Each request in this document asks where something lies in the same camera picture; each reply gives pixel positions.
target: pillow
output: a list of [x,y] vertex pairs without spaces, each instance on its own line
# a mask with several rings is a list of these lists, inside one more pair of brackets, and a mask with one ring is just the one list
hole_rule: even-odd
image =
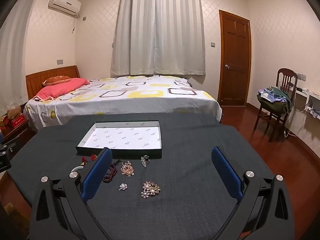
[[42,83],[42,85],[44,85],[44,86],[52,86],[52,85],[56,85],[56,84],[69,82],[70,80],[71,80],[71,78],[68,77],[68,76],[55,76],[55,77],[52,77],[52,78],[48,78],[46,81],[44,81]]
[[60,83],[42,88],[33,99],[38,99],[40,102],[47,100],[55,100],[59,96],[70,93],[77,88],[90,84],[85,78],[71,78],[69,82]]

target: chair back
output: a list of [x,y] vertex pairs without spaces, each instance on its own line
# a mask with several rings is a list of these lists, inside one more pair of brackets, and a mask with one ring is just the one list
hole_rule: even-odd
[[[283,74],[282,84],[281,85],[279,85],[280,73]],[[280,68],[279,71],[278,71],[277,82],[276,82],[276,87],[278,87],[282,92],[289,93],[289,90],[290,90],[289,83],[291,82],[291,78],[293,78],[293,77],[295,78],[295,83],[294,83],[294,87],[293,87],[293,91],[292,91],[292,95],[291,95],[291,101],[293,100],[295,92],[296,92],[297,82],[298,82],[298,75],[291,69]]]

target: silver screw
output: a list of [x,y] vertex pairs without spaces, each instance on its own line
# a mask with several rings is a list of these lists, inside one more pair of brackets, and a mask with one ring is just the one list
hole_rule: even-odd
[[249,178],[252,178],[252,177],[254,176],[253,171],[247,171],[245,174],[246,174]]
[[41,178],[41,182],[47,182],[48,181],[48,177],[47,176],[44,176]]
[[75,178],[76,176],[78,176],[78,172],[76,172],[76,171],[73,171],[73,172],[71,172],[71,173],[69,174],[69,177],[70,177],[70,178]]
[[283,181],[283,177],[282,177],[281,175],[277,175],[276,178],[277,178],[277,180],[279,180],[279,181]]

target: brown pillow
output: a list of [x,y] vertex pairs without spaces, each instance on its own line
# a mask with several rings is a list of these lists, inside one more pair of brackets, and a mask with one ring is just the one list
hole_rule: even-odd
[[48,78],[42,84],[44,86],[52,86],[52,85],[56,85],[56,84],[60,84],[60,83],[66,83],[66,82],[69,82],[70,80],[71,80],[71,78],[68,76],[55,76],[52,78]]

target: brown plush toy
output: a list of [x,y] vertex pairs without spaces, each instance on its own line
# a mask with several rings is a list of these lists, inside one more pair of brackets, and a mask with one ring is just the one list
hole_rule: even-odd
[[15,119],[20,114],[21,114],[21,107],[20,106],[18,106],[17,108],[14,108],[14,109],[9,109],[7,111],[7,116],[8,116],[9,120]]

